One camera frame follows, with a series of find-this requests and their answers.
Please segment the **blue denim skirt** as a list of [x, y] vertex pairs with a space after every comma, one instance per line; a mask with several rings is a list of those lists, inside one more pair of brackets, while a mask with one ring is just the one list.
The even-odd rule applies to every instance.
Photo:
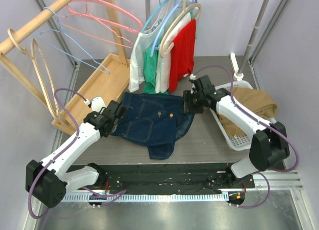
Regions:
[[112, 135], [147, 147], [153, 160], [168, 159], [194, 120], [194, 114], [183, 113], [180, 96], [127, 92], [122, 106], [126, 111]]

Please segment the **light blue wire hanger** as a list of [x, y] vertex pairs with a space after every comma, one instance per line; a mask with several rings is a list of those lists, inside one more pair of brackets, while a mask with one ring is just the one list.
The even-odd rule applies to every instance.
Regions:
[[[52, 14], [49, 20], [52, 20], [55, 23], [56, 27], [50, 27], [46, 30], [36, 31], [34, 34], [36, 40], [40, 40], [53, 49], [65, 54], [67, 57], [72, 58], [74, 61], [77, 61], [91, 68], [97, 68], [98, 71], [103, 74], [109, 75], [111, 73], [110, 69], [105, 64], [102, 64], [100, 61], [95, 60], [92, 54], [66, 31], [66, 29], [60, 22], [60, 18], [54, 10], [47, 6], [45, 6], [42, 10], [47, 10], [50, 14]], [[66, 44], [70, 44], [70, 46], [67, 46], [65, 48], [58, 47], [56, 44], [53, 44], [52, 42], [44, 38], [49, 34], [58, 34], [63, 38]]]

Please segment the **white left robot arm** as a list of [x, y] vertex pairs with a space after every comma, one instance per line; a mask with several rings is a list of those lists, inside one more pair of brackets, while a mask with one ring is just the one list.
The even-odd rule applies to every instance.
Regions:
[[56, 207], [64, 196], [77, 189], [92, 186], [102, 189], [107, 181], [106, 171], [94, 163], [69, 171], [71, 165], [91, 145], [115, 131], [126, 107], [116, 101], [108, 105], [97, 98], [92, 101], [92, 112], [87, 114], [79, 129], [57, 150], [40, 162], [26, 166], [25, 188], [48, 208]]

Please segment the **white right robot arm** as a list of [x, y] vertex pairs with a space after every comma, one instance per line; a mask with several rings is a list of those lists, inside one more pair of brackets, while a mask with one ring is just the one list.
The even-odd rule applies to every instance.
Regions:
[[197, 78], [192, 74], [189, 81], [193, 86], [183, 92], [184, 113], [199, 114], [209, 108], [232, 121], [251, 140], [248, 156], [226, 168], [228, 186], [235, 188], [246, 176], [268, 170], [290, 155], [282, 123], [271, 123], [257, 116], [240, 104], [232, 91], [216, 89], [207, 75]]

